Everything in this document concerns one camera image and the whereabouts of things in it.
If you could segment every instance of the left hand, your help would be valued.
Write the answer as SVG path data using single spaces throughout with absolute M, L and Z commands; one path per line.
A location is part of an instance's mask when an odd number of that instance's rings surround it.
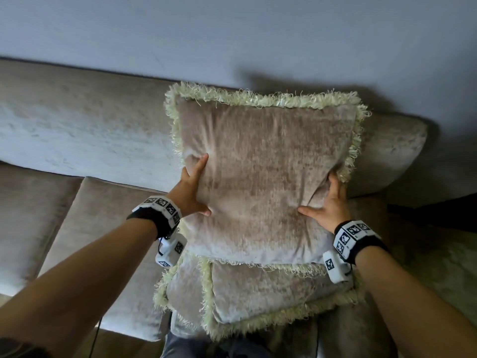
M 204 154 L 194 166 L 190 175 L 185 167 L 182 168 L 179 183 L 166 195 L 167 198 L 170 198 L 180 208 L 182 217 L 196 212 L 206 216 L 211 214 L 211 211 L 205 204 L 197 201 L 199 179 L 207 164 L 207 160 L 208 154 Z

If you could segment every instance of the hand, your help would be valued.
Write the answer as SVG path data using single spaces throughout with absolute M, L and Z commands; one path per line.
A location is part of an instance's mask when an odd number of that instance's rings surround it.
M 211 211 L 205 204 L 197 201 L 199 179 L 207 164 L 207 160 L 208 154 L 204 154 L 194 166 L 191 175 L 188 174 L 185 167 L 182 168 L 179 183 L 166 195 L 167 198 L 170 198 L 179 207 L 182 217 L 196 212 L 206 216 L 211 214 Z
M 334 171 L 330 172 L 328 179 L 331 186 L 323 207 L 314 209 L 313 207 L 300 206 L 298 212 L 315 219 L 321 226 L 334 234 L 340 223 L 351 220 L 351 214 L 346 204 L 346 186 L 341 184 Z

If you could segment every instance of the sofa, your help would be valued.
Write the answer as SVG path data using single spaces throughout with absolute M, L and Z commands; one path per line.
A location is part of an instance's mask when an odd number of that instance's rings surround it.
M 15 295 L 119 225 L 145 197 L 176 184 L 182 164 L 163 107 L 171 83 L 0 59 L 0 294 Z M 352 181 L 353 196 L 381 189 L 371 183 L 376 169 L 382 171 L 385 188 L 424 145 L 421 121 L 385 120 L 394 134 L 401 129 L 419 134 L 417 142 L 398 150 L 392 145 L 369 150 L 376 161 L 360 165 L 357 160 L 355 173 L 370 185 L 354 186 Z M 390 153 L 393 163 L 386 160 Z M 155 263 L 157 248 L 152 246 L 101 328 L 145 340 L 164 337 L 170 313 L 153 304 L 155 284 L 164 271 Z M 306 329 L 313 334 L 327 323 L 307 324 L 313 325 Z M 288 333 L 303 338 L 297 332 Z M 316 351 L 316 341 L 311 338 L 311 351 Z

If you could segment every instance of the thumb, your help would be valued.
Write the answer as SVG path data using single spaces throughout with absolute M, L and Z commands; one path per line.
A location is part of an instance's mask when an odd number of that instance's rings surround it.
M 314 209 L 310 206 L 300 206 L 298 207 L 298 212 L 302 215 L 311 217 L 312 219 L 317 219 L 322 213 L 322 209 Z
M 196 209 L 198 212 L 200 212 L 202 215 L 205 215 L 205 216 L 210 216 L 212 213 L 212 211 L 209 210 L 206 204 L 203 204 L 200 202 L 196 204 Z

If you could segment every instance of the right hand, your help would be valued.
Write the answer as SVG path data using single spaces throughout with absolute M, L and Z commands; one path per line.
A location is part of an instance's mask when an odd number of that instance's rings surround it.
M 309 206 L 298 207 L 298 212 L 315 219 L 321 226 L 334 234 L 336 227 L 351 220 L 351 214 L 346 203 L 346 186 L 341 184 L 336 172 L 328 175 L 331 186 L 321 209 Z

